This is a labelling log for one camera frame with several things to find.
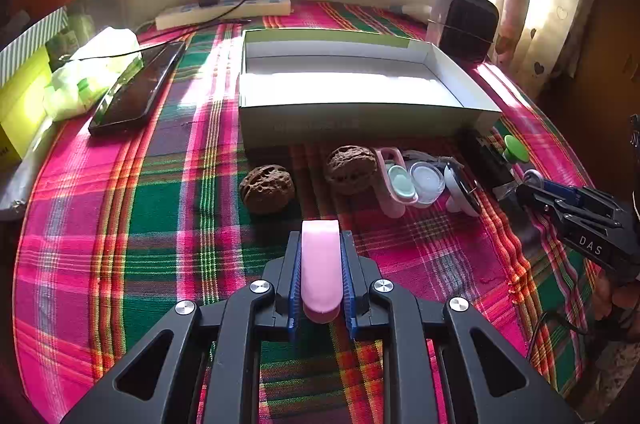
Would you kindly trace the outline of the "black device with green cap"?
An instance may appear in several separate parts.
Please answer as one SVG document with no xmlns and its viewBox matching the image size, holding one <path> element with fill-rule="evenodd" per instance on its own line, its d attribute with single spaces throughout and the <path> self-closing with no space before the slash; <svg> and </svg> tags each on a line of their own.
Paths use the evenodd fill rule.
<svg viewBox="0 0 640 424">
<path fill-rule="evenodd" d="M 532 196 L 530 186 L 516 173 L 516 164 L 528 164 L 528 150 L 518 139 L 507 136 L 506 148 L 499 151 L 476 131 L 463 130 L 457 136 L 463 159 L 484 190 L 501 202 L 514 194 L 520 203 Z"/>
</svg>

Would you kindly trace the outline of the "white round black-faced gadget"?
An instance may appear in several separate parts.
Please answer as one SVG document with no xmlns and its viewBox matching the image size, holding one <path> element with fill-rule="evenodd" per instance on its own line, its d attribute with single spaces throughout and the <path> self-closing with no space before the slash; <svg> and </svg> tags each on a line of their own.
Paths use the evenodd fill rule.
<svg viewBox="0 0 640 424">
<path fill-rule="evenodd" d="M 445 165 L 444 180 L 449 193 L 446 210 L 451 214 L 462 213 L 477 218 L 480 215 L 480 202 L 476 197 L 477 183 L 466 179 L 461 166 L 454 161 Z"/>
</svg>

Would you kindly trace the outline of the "pink oblong case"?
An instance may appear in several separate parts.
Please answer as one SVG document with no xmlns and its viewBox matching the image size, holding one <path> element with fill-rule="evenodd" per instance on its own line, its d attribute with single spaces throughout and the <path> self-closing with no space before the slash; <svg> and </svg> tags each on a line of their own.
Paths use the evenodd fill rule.
<svg viewBox="0 0 640 424">
<path fill-rule="evenodd" d="M 305 220 L 300 239 L 300 298 L 307 318 L 333 321 L 341 311 L 343 272 L 337 220 Z"/>
</svg>

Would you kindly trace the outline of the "clear round lidded jar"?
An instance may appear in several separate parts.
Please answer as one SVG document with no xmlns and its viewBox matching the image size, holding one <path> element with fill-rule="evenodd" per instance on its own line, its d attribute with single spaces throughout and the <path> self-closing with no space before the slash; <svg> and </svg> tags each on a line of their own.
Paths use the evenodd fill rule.
<svg viewBox="0 0 640 424">
<path fill-rule="evenodd" d="M 409 175 L 418 195 L 418 200 L 414 204 L 416 208 L 432 206 L 445 190 L 442 172 L 430 163 L 412 163 L 409 167 Z"/>
</svg>

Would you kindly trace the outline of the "brown walnut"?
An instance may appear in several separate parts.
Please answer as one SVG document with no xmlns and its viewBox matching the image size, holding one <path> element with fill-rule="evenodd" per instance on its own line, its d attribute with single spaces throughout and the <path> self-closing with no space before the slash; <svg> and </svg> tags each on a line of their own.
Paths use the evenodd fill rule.
<svg viewBox="0 0 640 424">
<path fill-rule="evenodd" d="M 366 191 L 377 171 L 374 153 L 359 145 L 337 147 L 324 165 L 326 181 L 335 192 L 343 195 Z"/>
<path fill-rule="evenodd" d="M 292 176 L 280 165 L 263 165 L 250 170 L 239 185 L 243 205 L 255 215 L 282 210 L 294 199 Z"/>
</svg>

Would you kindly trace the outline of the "pink case with teal insert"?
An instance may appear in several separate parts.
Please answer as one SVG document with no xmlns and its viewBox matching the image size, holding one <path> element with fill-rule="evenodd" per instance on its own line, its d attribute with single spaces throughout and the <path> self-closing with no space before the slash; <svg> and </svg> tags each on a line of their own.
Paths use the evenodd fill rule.
<svg viewBox="0 0 640 424">
<path fill-rule="evenodd" d="M 378 174 L 372 182 L 376 199 L 387 217 L 401 218 L 418 201 L 405 159 L 397 147 L 375 147 L 373 154 L 378 164 Z"/>
</svg>

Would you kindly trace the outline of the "plaid tablecloth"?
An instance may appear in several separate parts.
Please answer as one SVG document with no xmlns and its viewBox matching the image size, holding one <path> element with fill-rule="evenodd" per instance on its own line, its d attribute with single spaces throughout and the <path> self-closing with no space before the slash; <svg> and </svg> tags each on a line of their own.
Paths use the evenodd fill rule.
<svg viewBox="0 0 640 424">
<path fill-rule="evenodd" d="M 426 41 L 422 26 L 381 9 L 296 3 L 258 29 L 374 32 Z M 449 137 L 311 142 L 248 149 L 239 122 L 246 29 L 220 25 L 190 37 L 149 122 L 110 137 L 67 121 L 41 169 L 26 210 L 13 280 L 13 335 L 25 394 L 57 423 L 180 300 L 228 298 L 281 257 L 305 220 L 337 220 L 356 252 L 414 296 L 467 300 L 561 394 L 587 365 L 582 331 L 591 318 L 596 273 L 559 240 L 547 217 L 483 189 L 458 147 L 476 131 L 502 150 L 512 136 L 530 168 L 582 187 L 588 177 L 548 121 L 495 66 L 456 62 L 502 110 L 487 133 Z M 324 177 L 343 145 L 397 147 L 406 167 L 454 161 L 477 183 L 477 218 L 432 206 L 401 218 L 382 212 L 372 183 L 354 195 Z M 239 185 L 250 170 L 280 165 L 295 196 L 255 215 Z"/>
</svg>

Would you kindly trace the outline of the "small grey black heater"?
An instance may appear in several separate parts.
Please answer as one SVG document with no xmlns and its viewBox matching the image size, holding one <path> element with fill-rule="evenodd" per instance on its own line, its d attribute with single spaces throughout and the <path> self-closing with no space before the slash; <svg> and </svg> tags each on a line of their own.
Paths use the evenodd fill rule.
<svg viewBox="0 0 640 424">
<path fill-rule="evenodd" d="M 426 40 L 449 58 L 483 63 L 494 41 L 499 12 L 488 0 L 435 0 Z"/>
</svg>

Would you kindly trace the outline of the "black smartphone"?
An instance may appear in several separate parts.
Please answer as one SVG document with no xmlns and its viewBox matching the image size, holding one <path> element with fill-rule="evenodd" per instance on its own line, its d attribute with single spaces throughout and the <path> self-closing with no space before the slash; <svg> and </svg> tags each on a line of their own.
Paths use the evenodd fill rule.
<svg viewBox="0 0 640 424">
<path fill-rule="evenodd" d="M 134 68 L 127 69 L 96 106 L 88 127 L 90 135 L 110 137 L 145 126 L 184 51 L 184 41 L 145 50 L 142 58 L 134 61 Z"/>
</svg>

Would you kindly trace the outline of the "white cardboard box tray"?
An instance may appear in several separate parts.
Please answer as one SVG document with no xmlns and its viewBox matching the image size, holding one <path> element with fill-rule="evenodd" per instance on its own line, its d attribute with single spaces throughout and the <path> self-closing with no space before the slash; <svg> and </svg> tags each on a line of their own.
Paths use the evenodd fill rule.
<svg viewBox="0 0 640 424">
<path fill-rule="evenodd" d="M 374 32 L 248 30 L 238 85 L 251 150 L 487 133 L 502 115 L 433 43 Z"/>
</svg>

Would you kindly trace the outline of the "white green tissue pack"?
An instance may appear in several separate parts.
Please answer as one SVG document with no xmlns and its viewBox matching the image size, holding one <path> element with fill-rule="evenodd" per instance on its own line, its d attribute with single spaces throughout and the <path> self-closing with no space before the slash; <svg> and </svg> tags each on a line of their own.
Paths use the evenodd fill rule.
<svg viewBox="0 0 640 424">
<path fill-rule="evenodd" d="M 122 75 L 142 67 L 137 36 L 130 29 L 107 27 L 78 49 L 44 87 L 43 106 L 52 121 L 88 112 Z"/>
</svg>

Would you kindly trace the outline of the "yellow green box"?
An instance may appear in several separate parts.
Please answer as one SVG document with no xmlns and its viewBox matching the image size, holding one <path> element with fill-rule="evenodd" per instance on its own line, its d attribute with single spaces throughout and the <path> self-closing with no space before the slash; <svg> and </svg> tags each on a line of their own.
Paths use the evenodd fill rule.
<svg viewBox="0 0 640 424">
<path fill-rule="evenodd" d="M 23 160 L 46 117 L 43 95 L 44 88 L 50 84 L 52 76 L 49 61 L 47 48 L 40 46 L 1 89 L 2 171 L 18 165 Z"/>
</svg>

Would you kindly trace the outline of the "white power strip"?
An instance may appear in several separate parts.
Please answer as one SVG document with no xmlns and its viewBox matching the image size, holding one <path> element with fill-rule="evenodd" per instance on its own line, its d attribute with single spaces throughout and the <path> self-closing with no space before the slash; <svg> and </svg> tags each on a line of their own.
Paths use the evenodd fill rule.
<svg viewBox="0 0 640 424">
<path fill-rule="evenodd" d="M 239 0 L 222 0 L 214 6 L 192 3 L 166 9 L 158 14 L 155 17 L 155 27 L 157 30 L 166 30 L 206 23 L 216 18 L 232 20 L 266 15 L 283 16 L 290 15 L 291 11 L 291 0 L 247 0 L 243 4 L 240 4 Z"/>
</svg>

